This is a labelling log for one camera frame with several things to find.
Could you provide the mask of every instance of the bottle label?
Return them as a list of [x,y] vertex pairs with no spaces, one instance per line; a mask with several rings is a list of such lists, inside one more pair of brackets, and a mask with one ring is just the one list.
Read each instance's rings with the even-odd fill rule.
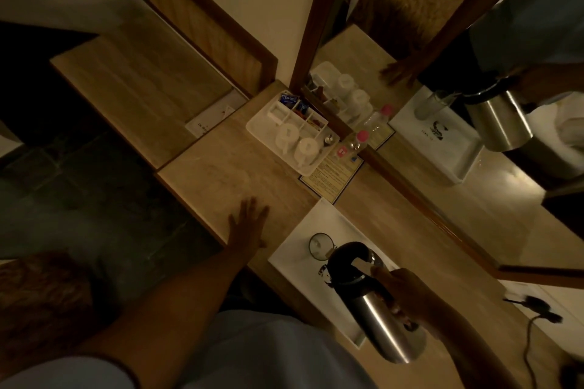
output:
[[347,149],[346,146],[341,146],[337,152],[336,152],[336,156],[339,158],[343,158],[344,156],[347,155],[347,153],[349,152],[349,150]]

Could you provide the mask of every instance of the kettle body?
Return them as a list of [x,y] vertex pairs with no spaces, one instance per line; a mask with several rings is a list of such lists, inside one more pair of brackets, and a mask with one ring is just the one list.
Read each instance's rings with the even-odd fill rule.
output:
[[533,137],[521,106],[508,90],[513,81],[507,77],[488,90],[463,95],[472,124],[491,151],[517,149]]
[[393,297],[381,283],[351,265],[357,257],[384,266],[363,243],[342,245],[327,264],[334,290],[383,358],[392,363],[414,361],[426,347],[426,332],[415,323],[404,324],[391,313],[387,302]]

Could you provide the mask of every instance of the gray shirt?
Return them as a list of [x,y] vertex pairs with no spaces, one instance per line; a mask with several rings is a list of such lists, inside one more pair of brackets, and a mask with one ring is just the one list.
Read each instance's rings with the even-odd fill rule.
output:
[[584,62],[584,0],[504,0],[471,26],[483,71]]
[[[186,366],[185,389],[373,389],[359,363],[327,333],[282,315],[234,310],[218,314]],[[23,371],[0,389],[133,389],[119,366],[65,357]]]

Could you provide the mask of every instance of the blue sleeve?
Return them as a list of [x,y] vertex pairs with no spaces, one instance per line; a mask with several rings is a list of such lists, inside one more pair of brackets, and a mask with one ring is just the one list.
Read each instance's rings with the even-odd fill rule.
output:
[[38,364],[0,382],[0,389],[136,389],[121,366],[88,356]]

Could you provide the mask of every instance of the power cord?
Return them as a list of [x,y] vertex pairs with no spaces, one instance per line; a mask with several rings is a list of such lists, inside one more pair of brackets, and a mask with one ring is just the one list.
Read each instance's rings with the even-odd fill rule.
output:
[[504,298],[503,301],[520,304],[521,306],[537,313],[537,315],[533,318],[530,318],[529,323],[527,323],[527,342],[525,344],[525,349],[523,350],[523,362],[525,363],[531,378],[531,387],[532,389],[537,389],[536,373],[531,368],[531,364],[529,363],[528,358],[529,347],[531,346],[531,329],[535,321],[539,318],[546,319],[551,323],[561,323],[564,319],[560,315],[551,312],[550,305],[537,297],[527,296],[523,301],[509,300],[508,298]]

